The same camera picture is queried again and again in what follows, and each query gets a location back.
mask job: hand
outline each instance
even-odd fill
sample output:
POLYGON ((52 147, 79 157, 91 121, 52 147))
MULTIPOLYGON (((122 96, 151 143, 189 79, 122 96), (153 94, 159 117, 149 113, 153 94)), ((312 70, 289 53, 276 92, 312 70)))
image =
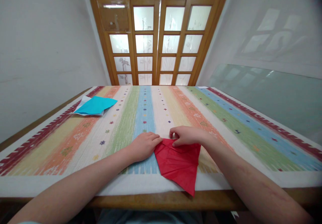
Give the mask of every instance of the hand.
POLYGON ((203 144, 205 141, 212 139, 213 137, 201 128, 179 126, 170 129, 169 136, 173 137, 173 134, 178 139, 172 144, 174 147, 184 144, 203 144))
POLYGON ((160 138, 158 134, 145 132, 137 136, 127 148, 129 154, 133 157, 133 161, 139 162, 149 158, 162 140, 163 138, 160 138))

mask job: forearm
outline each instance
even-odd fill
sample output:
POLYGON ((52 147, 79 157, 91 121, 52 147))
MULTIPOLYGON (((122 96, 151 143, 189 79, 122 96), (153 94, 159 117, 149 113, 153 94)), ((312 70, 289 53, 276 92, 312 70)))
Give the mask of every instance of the forearm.
POLYGON ((66 223, 111 179, 133 163, 127 148, 55 183, 25 205, 9 222, 66 223))
POLYGON ((264 223, 309 223, 311 216, 283 189, 216 139, 202 145, 249 210, 264 223))

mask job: blue stripe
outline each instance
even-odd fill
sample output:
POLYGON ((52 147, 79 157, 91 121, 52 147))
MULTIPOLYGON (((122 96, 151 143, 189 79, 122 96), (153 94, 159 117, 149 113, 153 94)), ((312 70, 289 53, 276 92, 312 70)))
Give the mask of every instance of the blue stripe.
POLYGON ((287 142, 284 138, 280 135, 276 134, 275 132, 271 131, 268 127, 260 125, 256 120, 254 120, 249 115, 245 114, 243 111, 236 108, 234 105, 226 102, 213 92, 207 89, 200 89, 196 88, 206 96, 211 98, 215 101, 220 107, 225 109, 228 113, 238 119, 242 124, 246 125, 247 127, 251 128, 255 133, 257 133, 261 138, 263 138, 267 143, 272 145, 276 150, 284 154, 288 157, 291 161, 296 163, 299 166, 307 170, 322 170, 322 163, 314 158, 313 156, 306 154, 301 149, 291 145, 287 142))
MULTIPOLYGON (((150 86, 140 86, 139 102, 132 141, 143 132, 155 132, 152 94, 150 86)), ((128 174, 158 174, 159 166, 154 153, 146 160, 129 166, 128 174)))

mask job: green stripe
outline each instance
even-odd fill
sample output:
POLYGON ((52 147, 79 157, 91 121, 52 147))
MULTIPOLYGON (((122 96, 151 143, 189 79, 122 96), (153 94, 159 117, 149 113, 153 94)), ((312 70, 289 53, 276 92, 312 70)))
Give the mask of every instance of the green stripe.
POLYGON ((130 95, 126 99, 122 117, 120 121, 116 123, 117 126, 113 131, 112 140, 109 142, 109 146, 106 149, 103 158, 125 148, 132 142, 139 92, 139 86, 132 87, 130 95))
POLYGON ((189 92, 199 99, 222 123, 233 132, 234 136, 237 137, 258 159, 260 159, 267 167, 271 170, 278 171, 299 171, 304 170, 298 166, 282 153, 277 151, 273 146, 262 139, 257 133, 251 128, 242 124, 238 119, 232 116, 229 112, 224 110, 220 105, 210 99, 207 95, 197 90, 194 87, 188 88, 189 92))

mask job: red border pattern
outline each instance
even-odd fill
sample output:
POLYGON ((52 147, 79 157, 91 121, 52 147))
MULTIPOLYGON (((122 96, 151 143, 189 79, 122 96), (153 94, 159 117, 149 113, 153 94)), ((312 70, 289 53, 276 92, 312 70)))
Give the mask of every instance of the red border pattern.
POLYGON ((296 144, 301 149, 305 150, 306 152, 308 152, 311 155, 313 155, 314 157, 316 157, 318 160, 322 161, 322 151, 321 150, 314 148, 313 146, 311 146, 308 143, 304 142, 302 139, 299 139, 298 137, 294 136, 293 134, 291 134, 291 133, 287 132, 286 130, 280 128, 279 126, 277 126, 274 123, 268 121, 267 119, 265 119, 262 116, 256 114, 255 112, 249 110, 248 108, 240 105, 239 103, 237 103, 234 100, 230 99, 229 97, 221 94, 220 92, 218 92, 218 91, 216 91, 216 90, 214 90, 212 88, 208 88, 208 90, 211 91, 212 93, 218 95, 222 99, 226 100, 227 102, 231 103, 235 107, 239 108, 240 110, 242 110, 246 114, 248 114, 248 115, 252 116, 253 118, 257 119, 262 124, 266 125, 270 129, 274 130, 276 133, 278 133, 282 137, 290 140, 291 142, 296 144))
MULTIPOLYGON (((96 87, 87 97, 93 97, 97 92, 99 92, 104 87, 96 87)), ((63 114, 57 117, 54 121, 49 123, 46 127, 37 132, 29 140, 23 143, 15 151, 10 153, 6 158, 0 161, 0 176, 6 175, 13 167, 18 164, 22 158, 24 158, 28 153, 34 150, 45 138, 51 135, 62 123, 69 119, 72 115, 71 112, 75 111, 76 107, 81 101, 79 100, 63 114)))

